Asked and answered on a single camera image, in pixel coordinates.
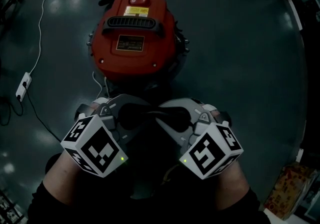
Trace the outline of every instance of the floor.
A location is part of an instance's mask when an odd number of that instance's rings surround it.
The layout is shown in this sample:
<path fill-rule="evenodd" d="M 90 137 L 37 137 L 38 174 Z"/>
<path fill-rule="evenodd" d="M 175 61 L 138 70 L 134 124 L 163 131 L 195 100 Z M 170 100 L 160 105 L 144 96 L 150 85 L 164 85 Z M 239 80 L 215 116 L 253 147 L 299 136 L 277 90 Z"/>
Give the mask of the floor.
<path fill-rule="evenodd" d="M 29 92 L 58 137 L 73 125 L 80 103 L 99 87 L 92 81 L 86 42 L 104 13 L 99 0 L 46 0 L 42 56 Z M 11 98 L 37 57 L 42 0 L 25 0 L 1 36 L 0 95 Z M 173 82 L 175 97 L 193 97 L 227 110 L 245 152 L 243 170 L 262 202 L 281 167 L 294 159 L 306 107 L 304 52 L 283 0 L 167 0 L 190 53 Z M 23 117 L 0 128 L 0 177 L 23 210 L 61 146 L 23 101 Z"/>

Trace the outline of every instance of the yellow label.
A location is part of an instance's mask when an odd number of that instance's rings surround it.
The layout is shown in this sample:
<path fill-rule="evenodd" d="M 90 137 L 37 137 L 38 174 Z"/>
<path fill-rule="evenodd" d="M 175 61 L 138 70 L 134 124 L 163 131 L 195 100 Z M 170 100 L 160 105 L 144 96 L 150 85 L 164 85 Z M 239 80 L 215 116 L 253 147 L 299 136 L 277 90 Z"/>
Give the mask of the yellow label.
<path fill-rule="evenodd" d="M 124 16 L 142 16 L 147 17 L 149 13 L 149 8 L 143 8 L 143 7 L 130 7 L 127 6 Z"/>

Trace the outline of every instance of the warning sticker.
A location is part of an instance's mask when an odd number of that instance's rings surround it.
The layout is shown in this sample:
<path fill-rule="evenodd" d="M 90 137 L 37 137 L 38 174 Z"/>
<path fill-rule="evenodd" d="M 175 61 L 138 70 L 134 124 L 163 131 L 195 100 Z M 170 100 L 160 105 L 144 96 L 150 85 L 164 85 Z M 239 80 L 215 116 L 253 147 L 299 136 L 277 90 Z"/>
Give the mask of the warning sticker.
<path fill-rule="evenodd" d="M 145 38 L 143 36 L 119 35 L 117 50 L 142 51 Z"/>
<path fill-rule="evenodd" d="M 147 17 L 149 8 L 127 6 L 124 16 Z"/>

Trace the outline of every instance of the white cable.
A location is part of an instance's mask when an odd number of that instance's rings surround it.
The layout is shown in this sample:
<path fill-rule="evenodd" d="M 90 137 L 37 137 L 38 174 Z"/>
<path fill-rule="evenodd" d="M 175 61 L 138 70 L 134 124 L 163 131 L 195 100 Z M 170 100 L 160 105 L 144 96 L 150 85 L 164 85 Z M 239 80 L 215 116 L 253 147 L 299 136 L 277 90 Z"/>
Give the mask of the white cable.
<path fill-rule="evenodd" d="M 108 95 L 108 98 L 110 97 L 110 94 L 109 94 L 109 86 L 107 84 L 107 78 L 106 76 L 104 77 L 104 83 L 105 83 L 105 89 L 106 89 L 106 94 Z"/>
<path fill-rule="evenodd" d="M 36 68 L 37 64 L 38 64 L 38 61 L 39 61 L 39 58 L 40 58 L 40 55 L 41 55 L 41 39 L 42 39 L 42 34 L 41 34 L 41 27 L 40 27 L 40 24 L 41 24 L 41 20 L 42 20 L 42 17 L 44 16 L 44 4 L 45 4 L 45 1 L 46 0 L 43 0 L 42 2 L 42 14 L 41 14 L 41 17 L 40 17 L 40 20 L 39 20 L 39 24 L 38 24 L 38 28 L 39 28 L 39 32 L 40 32 L 40 39 L 39 39 L 39 55 L 38 55 L 38 59 L 34 65 L 34 67 L 32 68 L 31 72 L 29 73 L 29 75 L 31 75 L 31 73 L 34 71 L 34 69 Z"/>
<path fill-rule="evenodd" d="M 96 97 L 96 99 L 100 96 L 100 94 L 101 94 L 101 92 L 102 92 L 102 86 L 101 86 L 101 84 L 95 79 L 95 73 L 94 72 L 92 72 L 92 78 L 93 78 L 93 80 L 99 85 L 99 87 L 100 87 L 100 92 L 99 92 L 99 94 L 97 95 L 97 97 Z"/>

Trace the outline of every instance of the black sleeve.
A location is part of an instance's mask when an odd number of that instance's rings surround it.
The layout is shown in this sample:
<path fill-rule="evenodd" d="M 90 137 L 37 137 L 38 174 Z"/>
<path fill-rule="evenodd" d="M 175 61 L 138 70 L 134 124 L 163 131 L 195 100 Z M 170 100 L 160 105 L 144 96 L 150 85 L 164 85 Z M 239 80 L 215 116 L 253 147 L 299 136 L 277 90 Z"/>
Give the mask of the black sleeve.
<path fill-rule="evenodd" d="M 218 218 L 226 223 L 243 221 L 244 223 L 270 224 L 267 215 L 259 211 L 260 202 L 256 194 L 250 189 L 249 192 L 231 207 L 218 211 Z"/>
<path fill-rule="evenodd" d="M 61 223 L 72 218 L 73 208 L 55 199 L 43 183 L 32 194 L 33 200 L 28 209 L 27 224 Z"/>

